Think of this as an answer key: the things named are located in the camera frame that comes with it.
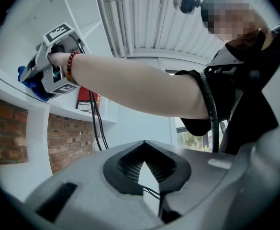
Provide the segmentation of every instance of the black shirt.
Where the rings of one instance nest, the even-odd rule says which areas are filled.
[[[265,83],[263,83],[262,87],[264,87],[264,85],[268,82],[270,77],[273,75],[273,73],[277,69],[277,67],[275,68],[275,65],[280,64],[279,26],[277,26],[273,30],[273,33],[275,35],[275,38],[272,41],[272,43],[266,49],[264,49],[260,52],[260,64],[258,64],[258,69],[264,70],[265,76],[266,76],[266,81],[265,81]],[[236,50],[234,52],[234,55],[235,55],[234,58],[240,58],[239,50]],[[198,86],[203,94],[205,103],[206,103],[206,105],[208,105],[208,101],[205,96],[203,82],[201,80],[200,73],[198,73],[195,70],[191,70],[191,71],[182,70],[182,71],[179,71],[176,73],[176,75],[184,75],[184,74],[190,75],[197,81]],[[206,74],[206,78],[208,80],[210,89],[211,89],[213,97],[214,97],[219,122],[228,120],[230,117],[230,114],[231,114],[231,110],[236,101],[235,87],[234,87],[233,83],[228,81],[225,78],[222,79],[222,76],[218,76],[216,78],[212,72],[211,72],[211,74],[210,74],[210,72],[208,72]],[[195,136],[203,136],[209,130],[211,130],[211,122],[209,119],[202,120],[202,119],[182,118],[181,120],[184,123],[186,129]]]

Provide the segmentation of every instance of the white shelf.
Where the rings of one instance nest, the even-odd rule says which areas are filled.
[[[83,39],[85,39],[93,30],[101,24],[101,21],[92,23],[80,29],[80,34],[82,35]]]
[[[50,100],[49,104],[50,104],[49,112],[52,114],[64,116],[64,117],[68,117],[68,118],[73,118],[73,119],[78,119],[78,120],[83,120],[83,121],[88,121],[88,122],[93,121],[91,113],[83,112],[76,108],[70,108],[70,107],[66,107],[66,106],[63,107],[60,103],[56,102],[55,99]],[[116,123],[116,120],[114,118],[108,118],[108,117],[102,116],[101,119],[104,124],[107,124],[107,123],[115,124]]]
[[[86,53],[112,57],[97,0],[20,1],[8,14],[9,24],[4,23],[0,28],[0,92],[4,93],[4,88],[10,86],[19,99],[23,98],[23,104],[26,104],[25,100],[28,100],[27,105],[33,106],[50,104],[50,113],[92,121],[89,113],[75,108],[78,92],[71,92],[45,103],[32,90],[17,81],[17,69],[19,66],[26,66],[34,56],[36,46],[42,41],[42,35],[63,22],[67,22],[80,32]],[[9,94],[7,96],[3,94],[3,97],[13,101],[13,97],[9,97]],[[111,105],[107,103],[108,100],[104,102],[104,107],[101,104],[102,120],[105,123],[115,123],[116,115],[112,115],[112,111],[108,112],[107,109]]]

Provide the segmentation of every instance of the black cable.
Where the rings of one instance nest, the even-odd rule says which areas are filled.
[[[147,189],[147,190],[149,190],[149,191],[151,191],[151,192],[157,194],[157,195],[160,195],[160,193],[157,193],[156,191],[154,191],[153,189],[151,189],[151,188],[149,188],[149,187],[146,187],[146,186],[142,186],[142,187],[143,187],[144,189]]]
[[[104,145],[105,145],[105,148],[106,148],[106,149],[109,149],[108,144],[107,144],[107,141],[106,141],[105,134],[104,134],[104,132],[103,132],[101,116],[100,116],[100,115],[97,115],[97,118],[98,118],[98,121],[99,121],[99,123],[100,123],[102,141],[103,141],[103,143],[104,143]]]
[[[91,110],[92,110],[94,135],[95,135],[95,138],[96,138],[97,146],[98,146],[99,150],[101,151],[102,149],[101,149],[100,141],[98,140],[96,124],[95,124],[95,115],[94,115],[94,109],[93,109],[92,92],[91,92],[91,90],[89,90],[89,96],[90,96],[90,104],[91,104]]]
[[[81,42],[79,42],[79,45],[78,45],[78,42],[77,42],[77,40],[74,38],[74,36],[72,36],[71,34],[68,35],[68,36],[70,36],[71,38],[74,39],[76,45],[79,47],[79,51],[80,51],[82,54],[84,54],[85,52],[84,52],[84,50],[83,50],[83,47],[82,47],[82,45],[81,45]]]
[[[100,112],[99,112],[99,110],[98,110],[98,107],[97,107],[97,103],[96,103],[94,94],[93,94],[93,102],[94,102],[94,108],[96,109],[96,114],[97,114],[97,117],[98,117],[98,120],[99,120],[99,123],[100,123],[100,127],[101,127],[101,137],[102,137],[103,143],[104,143],[104,145],[105,145],[105,148],[106,148],[106,149],[109,149],[109,146],[108,146],[108,143],[107,143],[107,141],[106,141],[106,137],[105,137],[105,134],[104,134],[104,131],[103,131],[103,125],[102,125],[101,115],[100,115]]]
[[[208,80],[206,78],[206,72],[209,71],[209,67],[205,68],[201,72],[201,80],[203,82],[203,88],[208,100],[208,112],[211,122],[211,131],[212,131],[212,152],[218,152],[218,145],[219,145],[219,137],[220,137],[220,130],[218,127],[218,116],[216,105],[214,101],[214,97],[212,95]]]
[[[153,196],[153,197],[155,197],[156,199],[159,199],[159,200],[160,200],[160,198],[157,197],[156,195],[154,195],[152,192],[150,192],[150,191],[148,191],[148,190],[146,190],[146,189],[143,189],[143,191],[149,193],[151,196]]]

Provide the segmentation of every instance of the white pipe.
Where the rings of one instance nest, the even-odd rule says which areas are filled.
[[[131,36],[131,24],[130,24],[130,7],[129,7],[129,0],[122,0],[123,1],[123,12],[124,12],[124,24],[125,24],[125,32],[126,32],[126,41],[128,46],[128,54],[132,55],[134,51],[134,45],[132,43],[132,36]]]
[[[126,45],[127,41],[126,41],[126,33],[125,33],[125,23],[124,23],[122,0],[119,0],[119,12],[120,12],[120,22],[122,25],[123,44]]]
[[[139,28],[138,28],[138,0],[134,0],[134,40],[135,47],[139,48]]]
[[[105,3],[105,8],[106,8],[106,12],[107,12],[107,16],[110,20],[110,26],[111,26],[111,34],[114,38],[114,41],[115,41],[115,47],[117,48],[117,38],[116,38],[116,33],[115,33],[115,29],[114,29],[114,23],[113,23],[113,19],[112,19],[112,14],[111,14],[111,9],[110,9],[110,4],[107,2]]]
[[[109,21],[108,21],[108,16],[107,16],[106,9],[105,9],[104,0],[100,0],[100,1],[101,1],[101,10],[102,10],[102,13],[103,13],[103,15],[104,15],[105,24],[106,24],[106,28],[107,28],[107,31],[108,31],[108,35],[109,35],[109,38],[110,38],[110,42],[111,42],[111,44],[112,44],[115,57],[118,57],[117,51],[116,51],[116,47],[115,47],[115,43],[114,43],[114,39],[113,39],[113,36],[112,36],[112,33],[111,33],[110,24],[109,24]]]
[[[151,28],[151,14],[152,14],[152,10],[153,10],[153,0],[149,0],[149,4],[148,4],[148,19],[147,19],[147,30],[146,30],[146,41],[145,41],[145,48],[149,48],[148,46],[148,39],[150,36],[150,28]]]
[[[109,0],[109,4],[110,4],[112,19],[114,23],[115,34],[116,34],[117,44],[119,46],[120,54],[121,57],[125,57],[122,32],[120,28],[119,16],[117,14],[116,0]]]
[[[168,0],[162,0],[160,5],[160,13],[159,13],[159,20],[158,20],[158,28],[157,28],[157,36],[155,40],[155,48],[159,48],[163,23],[165,19],[165,12],[167,10]]]

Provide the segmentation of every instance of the ceiling pipe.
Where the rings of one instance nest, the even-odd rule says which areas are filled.
[[[134,0],[134,41],[135,41],[135,47],[140,47],[140,39],[139,39],[139,28],[138,28],[139,22],[138,22],[138,0]]]
[[[157,27],[157,35],[156,35],[154,48],[159,48],[163,23],[164,23],[164,19],[165,19],[165,12],[167,10],[167,5],[168,5],[168,0],[161,0],[158,27]]]
[[[110,38],[110,42],[111,42],[111,44],[112,44],[112,48],[113,48],[115,57],[118,57],[117,51],[116,51],[116,46],[115,46],[115,43],[114,43],[114,39],[113,39],[113,36],[112,36],[110,24],[109,24],[109,20],[108,20],[108,16],[107,16],[107,12],[106,12],[106,9],[105,9],[104,0],[100,0],[100,1],[101,1],[101,10],[102,10],[102,14],[103,14],[103,16],[104,16],[106,28],[107,28],[108,35],[109,35],[109,38]]]
[[[148,46],[148,40],[149,40],[149,33],[150,33],[150,28],[151,28],[151,16],[152,16],[152,10],[153,10],[153,2],[154,0],[149,0],[148,4],[148,23],[147,23],[147,28],[146,28],[146,41],[145,41],[145,48],[149,48]]]
[[[122,28],[122,34],[123,34],[123,44],[125,46],[127,44],[127,41],[126,41],[124,15],[123,15],[123,4],[122,4],[122,0],[118,0],[118,1],[119,1],[120,22],[122,25],[121,28]]]
[[[117,44],[118,44],[119,50],[120,50],[120,55],[121,55],[121,57],[125,57],[123,38],[122,38],[122,32],[121,32],[121,28],[120,28],[119,16],[117,13],[116,1],[117,0],[109,0],[109,4],[110,4],[113,23],[114,23]]]
[[[132,43],[131,36],[131,18],[130,18],[130,4],[129,0],[122,0],[123,3],[123,14],[124,14],[124,24],[125,24],[125,32],[126,32],[126,41],[128,46],[128,54],[132,55],[134,52],[134,45]]]

